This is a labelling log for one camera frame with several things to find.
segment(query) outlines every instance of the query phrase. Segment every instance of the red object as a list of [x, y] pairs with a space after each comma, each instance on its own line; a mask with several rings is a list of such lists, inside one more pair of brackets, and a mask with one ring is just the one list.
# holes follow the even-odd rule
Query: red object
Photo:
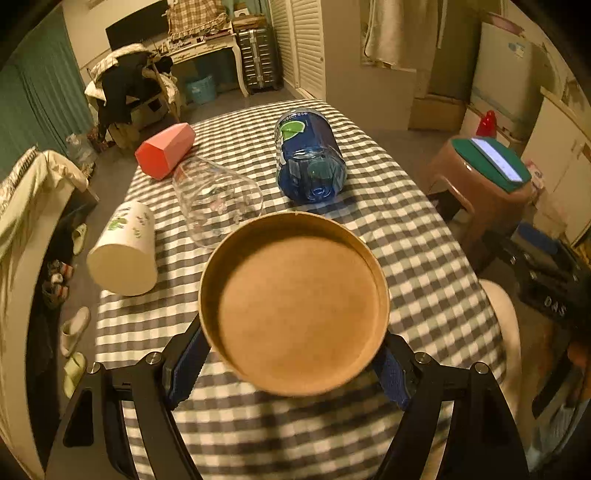
[[147, 139], [135, 151], [142, 171], [162, 180], [193, 146], [195, 131], [189, 124], [175, 124]]
[[496, 138], [496, 115], [494, 110], [488, 110], [484, 118], [480, 120], [476, 136]]

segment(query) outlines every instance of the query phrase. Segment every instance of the white paper cup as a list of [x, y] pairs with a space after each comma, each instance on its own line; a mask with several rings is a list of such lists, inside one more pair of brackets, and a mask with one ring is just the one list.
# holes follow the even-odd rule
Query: white paper cup
[[140, 202], [117, 207], [86, 258], [90, 276], [105, 290], [141, 295], [156, 285], [154, 215]]

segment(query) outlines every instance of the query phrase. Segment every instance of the blue gripper pad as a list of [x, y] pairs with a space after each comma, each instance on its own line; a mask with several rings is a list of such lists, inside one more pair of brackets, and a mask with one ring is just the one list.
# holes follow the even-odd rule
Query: blue gripper pad
[[392, 352], [384, 345], [380, 347], [374, 357], [372, 367], [388, 399], [396, 402], [402, 410], [406, 410], [410, 402], [410, 395], [406, 388], [404, 371]]
[[193, 335], [189, 345], [180, 356], [173, 372], [167, 405], [174, 410], [179, 403], [187, 400], [197, 377], [201, 373], [203, 364], [209, 354], [209, 344], [201, 328]]

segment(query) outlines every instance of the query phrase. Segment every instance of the suitcase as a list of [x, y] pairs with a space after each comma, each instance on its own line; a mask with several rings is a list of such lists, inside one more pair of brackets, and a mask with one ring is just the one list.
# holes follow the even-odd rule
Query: suitcase
[[281, 88], [281, 68], [271, 27], [238, 32], [246, 89], [252, 93], [266, 87]]

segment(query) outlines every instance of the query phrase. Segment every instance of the towel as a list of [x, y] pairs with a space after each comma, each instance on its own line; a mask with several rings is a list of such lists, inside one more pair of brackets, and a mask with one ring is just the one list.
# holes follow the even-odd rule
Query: towel
[[437, 0], [371, 0], [363, 53], [403, 69], [431, 70]]

